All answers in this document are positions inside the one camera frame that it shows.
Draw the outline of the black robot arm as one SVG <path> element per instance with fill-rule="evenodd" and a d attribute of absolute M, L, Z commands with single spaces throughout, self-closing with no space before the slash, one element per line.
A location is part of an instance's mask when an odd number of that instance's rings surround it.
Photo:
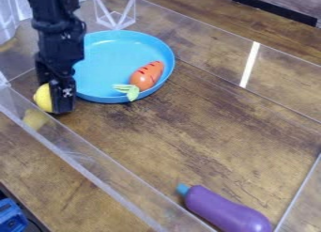
<path fill-rule="evenodd" d="M 31 26 L 38 32 L 34 56 L 39 85 L 50 86 L 51 112 L 74 110 L 76 82 L 74 65 L 84 59 L 87 24 L 74 14 L 79 0 L 28 0 Z"/>

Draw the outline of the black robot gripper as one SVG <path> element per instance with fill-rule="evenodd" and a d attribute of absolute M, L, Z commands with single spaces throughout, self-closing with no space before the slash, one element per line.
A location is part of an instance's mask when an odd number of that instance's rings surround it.
<path fill-rule="evenodd" d="M 31 25 L 39 35 L 34 57 L 38 82 L 39 85 L 50 83 L 52 112 L 64 114 L 75 106 L 76 83 L 68 76 L 75 73 L 74 64 L 84 59 L 87 25 L 78 17 L 59 23 L 32 19 Z"/>

